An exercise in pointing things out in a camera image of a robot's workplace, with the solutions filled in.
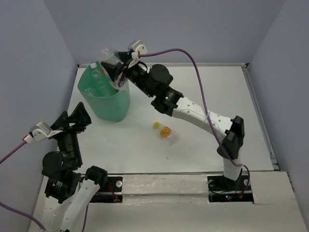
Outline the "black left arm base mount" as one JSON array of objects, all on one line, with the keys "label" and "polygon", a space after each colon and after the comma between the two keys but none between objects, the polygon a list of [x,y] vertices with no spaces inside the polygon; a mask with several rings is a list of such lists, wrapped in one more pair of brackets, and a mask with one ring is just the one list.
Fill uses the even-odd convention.
[{"label": "black left arm base mount", "polygon": [[91,203],[122,203],[123,177],[110,175],[107,184],[92,197]]}]

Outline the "crushed clear bottle white cap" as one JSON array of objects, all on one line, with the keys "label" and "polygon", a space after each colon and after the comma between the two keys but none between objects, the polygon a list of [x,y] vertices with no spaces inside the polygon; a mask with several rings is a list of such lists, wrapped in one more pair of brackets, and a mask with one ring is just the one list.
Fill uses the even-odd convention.
[{"label": "crushed clear bottle white cap", "polygon": [[87,96],[93,96],[95,97],[96,96],[96,90],[94,88],[87,88],[84,93],[87,95]]}]

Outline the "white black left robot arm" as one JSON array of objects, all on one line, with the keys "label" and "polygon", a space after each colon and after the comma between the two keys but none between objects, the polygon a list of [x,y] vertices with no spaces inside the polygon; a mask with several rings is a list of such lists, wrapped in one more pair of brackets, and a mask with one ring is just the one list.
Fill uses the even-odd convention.
[{"label": "white black left robot arm", "polygon": [[92,197],[106,188],[108,172],[91,166],[84,177],[77,173],[83,162],[77,135],[92,123],[82,102],[73,112],[66,111],[51,126],[57,151],[42,160],[42,174],[47,177],[42,215],[44,232],[71,232]]}]

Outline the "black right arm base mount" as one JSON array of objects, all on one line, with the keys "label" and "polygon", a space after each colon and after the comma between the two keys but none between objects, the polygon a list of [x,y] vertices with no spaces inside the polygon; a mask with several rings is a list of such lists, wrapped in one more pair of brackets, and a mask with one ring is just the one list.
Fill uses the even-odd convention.
[{"label": "black right arm base mount", "polygon": [[254,202],[252,188],[248,176],[242,175],[237,181],[230,180],[223,175],[207,177],[210,203]]}]

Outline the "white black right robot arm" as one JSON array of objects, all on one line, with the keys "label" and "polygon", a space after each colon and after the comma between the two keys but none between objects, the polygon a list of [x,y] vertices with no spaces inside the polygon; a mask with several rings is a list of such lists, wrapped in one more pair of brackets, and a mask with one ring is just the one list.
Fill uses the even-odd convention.
[{"label": "white black right robot arm", "polygon": [[218,142],[217,153],[223,159],[223,186],[234,189],[239,185],[242,172],[240,151],[245,136],[243,118],[221,116],[209,111],[206,106],[195,104],[170,87],[173,76],[166,66],[154,64],[147,68],[138,52],[105,49],[99,62],[113,82],[124,77],[153,98],[151,105],[156,111],[187,121],[212,134]]}]

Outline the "clear bottle yellow cap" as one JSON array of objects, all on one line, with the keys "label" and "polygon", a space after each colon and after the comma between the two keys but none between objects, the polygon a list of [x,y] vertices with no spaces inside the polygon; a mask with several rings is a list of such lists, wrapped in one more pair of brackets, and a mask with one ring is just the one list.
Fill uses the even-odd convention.
[{"label": "clear bottle yellow cap", "polygon": [[178,141],[179,134],[162,123],[155,122],[153,124],[153,130],[166,146],[173,146]]}]

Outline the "orange label bottle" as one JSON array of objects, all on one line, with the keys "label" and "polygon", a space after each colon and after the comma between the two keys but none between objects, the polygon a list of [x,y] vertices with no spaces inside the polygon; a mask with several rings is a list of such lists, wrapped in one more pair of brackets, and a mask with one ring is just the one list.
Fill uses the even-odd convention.
[{"label": "orange label bottle", "polygon": [[106,75],[106,77],[108,78],[109,80],[109,83],[111,84],[111,86],[113,87],[113,89],[118,92],[119,90],[117,89],[116,87],[116,83],[114,83],[110,77],[110,75],[108,74],[108,72],[106,71],[105,68],[101,68],[102,72]]}]

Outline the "clear bottle white blue label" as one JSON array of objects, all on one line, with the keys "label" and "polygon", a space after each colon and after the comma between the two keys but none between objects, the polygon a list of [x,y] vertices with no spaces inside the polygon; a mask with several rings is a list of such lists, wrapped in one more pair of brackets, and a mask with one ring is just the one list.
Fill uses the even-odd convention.
[{"label": "clear bottle white blue label", "polygon": [[[105,49],[101,50],[101,54],[99,56],[98,61],[99,61],[99,64],[102,61],[110,63],[110,64],[116,64],[118,62],[121,62],[121,60],[117,56],[117,51],[114,48],[105,48]],[[120,92],[129,93],[128,79],[125,77],[124,73],[123,73],[123,80],[121,82],[117,81],[117,82],[114,82],[114,83],[116,83],[116,87]]]}]

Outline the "long clear bottle white cap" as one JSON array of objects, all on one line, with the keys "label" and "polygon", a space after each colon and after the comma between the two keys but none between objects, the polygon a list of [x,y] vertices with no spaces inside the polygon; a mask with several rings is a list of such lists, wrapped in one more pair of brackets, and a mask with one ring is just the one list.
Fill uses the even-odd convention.
[{"label": "long clear bottle white cap", "polygon": [[112,97],[116,94],[114,88],[111,86],[109,79],[102,72],[102,69],[96,62],[90,64],[91,76],[98,92],[99,97]]}]

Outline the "green plastic bin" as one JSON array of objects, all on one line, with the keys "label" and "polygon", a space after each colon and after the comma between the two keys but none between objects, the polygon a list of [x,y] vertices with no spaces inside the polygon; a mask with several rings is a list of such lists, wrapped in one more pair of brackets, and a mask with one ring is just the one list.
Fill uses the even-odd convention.
[{"label": "green plastic bin", "polygon": [[123,93],[119,91],[112,97],[99,97],[96,90],[96,96],[93,97],[87,96],[84,93],[84,91],[90,87],[96,90],[91,76],[91,68],[90,65],[88,65],[78,82],[78,90],[87,101],[90,108],[98,118],[104,120],[118,122],[125,118],[130,106],[130,92]]}]

